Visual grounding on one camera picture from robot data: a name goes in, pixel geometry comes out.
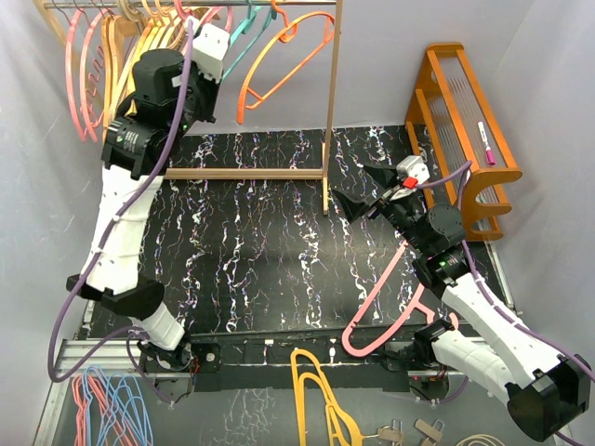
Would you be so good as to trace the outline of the pink curved wire hanger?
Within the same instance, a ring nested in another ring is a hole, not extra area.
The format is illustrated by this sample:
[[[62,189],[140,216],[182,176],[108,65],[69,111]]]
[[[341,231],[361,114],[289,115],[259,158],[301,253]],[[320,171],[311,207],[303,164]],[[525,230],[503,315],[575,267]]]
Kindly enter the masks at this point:
[[[102,124],[103,105],[99,98],[99,84],[102,75],[105,74],[104,64],[105,56],[101,38],[94,37],[95,31],[101,25],[105,17],[110,18],[113,13],[109,7],[103,3],[97,6],[98,13],[90,21],[83,40],[81,60],[79,66],[80,78],[80,112],[83,116],[83,140],[90,138],[93,142],[98,142],[98,127]]]

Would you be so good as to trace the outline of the beige plastic hanger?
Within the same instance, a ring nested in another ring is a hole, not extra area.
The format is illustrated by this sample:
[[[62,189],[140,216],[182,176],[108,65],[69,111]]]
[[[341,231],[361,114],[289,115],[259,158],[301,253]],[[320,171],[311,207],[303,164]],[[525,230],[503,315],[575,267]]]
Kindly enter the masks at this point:
[[[152,10],[147,1],[142,1],[144,13],[133,7],[129,1],[120,1],[118,7],[122,15],[137,25],[142,25],[143,30],[136,44],[136,54],[140,55],[148,50],[167,48],[169,41],[177,28],[175,24],[176,11],[172,6],[162,6],[160,1],[155,1],[155,10]]]

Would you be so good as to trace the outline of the wooden hanger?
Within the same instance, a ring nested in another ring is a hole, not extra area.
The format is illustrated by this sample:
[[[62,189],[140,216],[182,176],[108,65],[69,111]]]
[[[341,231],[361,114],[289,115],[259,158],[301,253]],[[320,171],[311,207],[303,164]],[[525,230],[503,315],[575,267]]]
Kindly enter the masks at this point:
[[[105,127],[108,126],[109,122],[112,119],[112,112],[111,112],[111,106],[112,103],[114,102],[114,100],[112,100],[111,98],[111,93],[109,92],[109,83],[112,80],[112,74],[111,74],[111,61],[110,61],[110,56],[109,56],[109,48],[108,48],[108,42],[107,42],[107,28],[108,28],[108,23],[109,23],[109,19],[110,17],[112,17],[111,15],[108,15],[104,18],[103,23],[101,24],[101,44],[102,44],[102,48],[103,48],[103,53],[104,53],[104,71],[105,71],[105,82],[104,82],[104,106],[103,106],[103,125]]]
[[[120,79],[125,66],[127,54],[126,44],[131,43],[138,34],[138,22],[130,21],[119,15],[110,17],[107,28],[107,42],[111,61],[112,80],[109,83],[109,92],[111,93],[112,100],[117,81]]]

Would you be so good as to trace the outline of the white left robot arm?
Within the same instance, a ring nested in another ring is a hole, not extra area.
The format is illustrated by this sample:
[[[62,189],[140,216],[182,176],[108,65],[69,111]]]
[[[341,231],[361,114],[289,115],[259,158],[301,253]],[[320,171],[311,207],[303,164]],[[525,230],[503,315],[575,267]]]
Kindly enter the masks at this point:
[[[129,318],[147,336],[142,351],[173,371],[192,359],[189,337],[167,309],[165,287],[139,274],[152,201],[169,156],[196,122],[215,122],[223,60],[231,36],[211,23],[190,25],[185,51],[159,48],[133,68],[134,91],[119,104],[101,154],[102,194],[89,256],[68,278],[72,295]]]

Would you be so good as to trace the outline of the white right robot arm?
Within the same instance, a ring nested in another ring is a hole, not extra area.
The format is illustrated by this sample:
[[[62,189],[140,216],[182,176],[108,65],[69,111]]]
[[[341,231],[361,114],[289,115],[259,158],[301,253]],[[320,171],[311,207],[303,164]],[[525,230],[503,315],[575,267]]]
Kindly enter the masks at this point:
[[[384,189],[373,200],[332,193],[346,219],[383,216],[417,252],[420,284],[471,324],[480,347],[449,321],[439,319],[415,334],[416,361],[433,369],[453,367],[500,400],[516,426],[543,442],[589,408],[594,373],[573,355],[533,332],[489,289],[475,267],[460,209],[437,203],[418,208],[416,194],[434,188],[423,159],[410,155],[395,166],[367,165]]]

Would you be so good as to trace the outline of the orange plastic curved hanger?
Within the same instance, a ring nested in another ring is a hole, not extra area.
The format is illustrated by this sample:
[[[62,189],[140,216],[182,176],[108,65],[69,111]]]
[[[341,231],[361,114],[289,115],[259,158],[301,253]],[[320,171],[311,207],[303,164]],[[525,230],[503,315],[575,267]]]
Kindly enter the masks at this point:
[[[143,53],[159,48],[179,50],[185,35],[183,20],[174,7],[165,11],[162,21],[150,20],[136,42],[131,55],[126,59],[122,74],[112,91],[112,98],[118,100],[134,89],[132,67]]]

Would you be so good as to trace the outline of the pink plastic hanger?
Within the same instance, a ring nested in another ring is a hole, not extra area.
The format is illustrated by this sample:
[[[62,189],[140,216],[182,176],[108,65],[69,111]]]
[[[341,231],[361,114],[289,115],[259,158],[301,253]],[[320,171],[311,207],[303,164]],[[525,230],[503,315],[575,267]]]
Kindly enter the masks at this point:
[[[232,7],[198,7],[197,9],[191,9],[190,7],[185,7],[181,0],[174,0],[173,4],[178,15],[184,21],[187,19],[197,19],[200,26],[211,23],[213,20],[220,20],[220,14],[224,11],[223,16],[226,21],[223,29],[226,32],[231,31],[233,25]]]

